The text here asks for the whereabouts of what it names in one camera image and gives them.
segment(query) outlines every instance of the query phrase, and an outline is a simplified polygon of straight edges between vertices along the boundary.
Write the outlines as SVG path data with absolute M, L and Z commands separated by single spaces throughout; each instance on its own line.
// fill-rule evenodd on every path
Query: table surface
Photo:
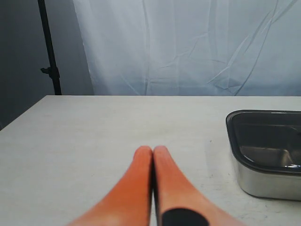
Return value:
M 140 145 L 166 145 L 198 190 L 246 224 L 299 225 L 301 202 L 239 188 L 225 126 L 239 109 L 301 111 L 301 97 L 47 96 L 0 131 L 0 225 L 67 224 L 109 192 Z

